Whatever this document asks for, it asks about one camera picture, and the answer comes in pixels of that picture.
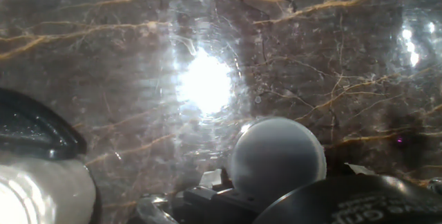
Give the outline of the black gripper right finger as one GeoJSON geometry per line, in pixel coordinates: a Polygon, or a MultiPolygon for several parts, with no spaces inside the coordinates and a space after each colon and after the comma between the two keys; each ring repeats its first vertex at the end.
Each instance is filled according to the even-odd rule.
{"type": "Polygon", "coordinates": [[[363,174],[363,175],[374,175],[375,172],[364,167],[361,165],[354,165],[354,164],[349,164],[348,162],[345,163],[346,166],[348,166],[356,175],[358,174],[363,174]]]}

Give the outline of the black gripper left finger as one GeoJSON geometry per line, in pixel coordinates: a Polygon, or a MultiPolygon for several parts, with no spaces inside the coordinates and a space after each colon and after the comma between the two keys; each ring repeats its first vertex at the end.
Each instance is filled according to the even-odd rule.
{"type": "Polygon", "coordinates": [[[203,173],[199,185],[172,200],[172,217],[180,224],[252,224],[264,209],[233,186],[225,168],[203,173]]]}

